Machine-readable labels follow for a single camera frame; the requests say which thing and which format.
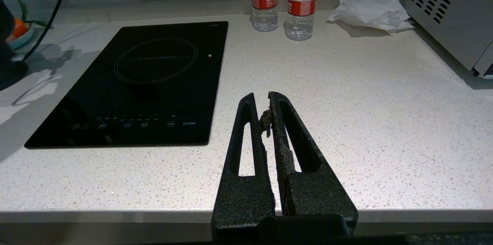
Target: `textured black plastic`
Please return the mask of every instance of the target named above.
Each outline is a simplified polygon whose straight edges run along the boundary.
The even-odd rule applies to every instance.
[[[239,176],[243,128],[250,122],[254,176]],[[267,155],[262,143],[257,107],[253,93],[238,105],[233,132],[224,161],[211,221],[213,240],[260,240],[257,226],[275,216],[275,201],[267,170]]]
[[[344,187],[289,99],[278,92],[269,92],[269,99],[283,216],[341,215],[352,234],[358,211]],[[286,130],[300,173],[294,168]]]

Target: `water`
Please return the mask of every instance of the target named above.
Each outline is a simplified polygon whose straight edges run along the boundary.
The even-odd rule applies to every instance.
[[[277,6],[261,10],[252,7],[253,27],[258,31],[266,32],[277,29],[278,15]]]
[[[292,40],[303,41],[312,36],[315,14],[298,17],[287,14],[286,36]]]

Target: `induction cooktop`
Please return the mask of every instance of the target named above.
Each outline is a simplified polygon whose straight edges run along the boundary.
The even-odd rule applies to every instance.
[[[207,144],[227,29],[121,28],[25,146]]]

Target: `gray appliance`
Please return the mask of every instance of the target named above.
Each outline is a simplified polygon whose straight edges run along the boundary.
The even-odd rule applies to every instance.
[[[416,22],[477,76],[493,79],[493,0],[401,0]]]

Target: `orange fruit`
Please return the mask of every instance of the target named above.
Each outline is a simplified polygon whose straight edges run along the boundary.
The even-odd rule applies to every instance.
[[[26,32],[28,32],[28,28],[27,28],[26,24],[23,21],[21,21],[20,19],[15,18],[15,27],[14,27],[14,31],[12,31],[11,35],[19,38],[19,37],[23,36]]]

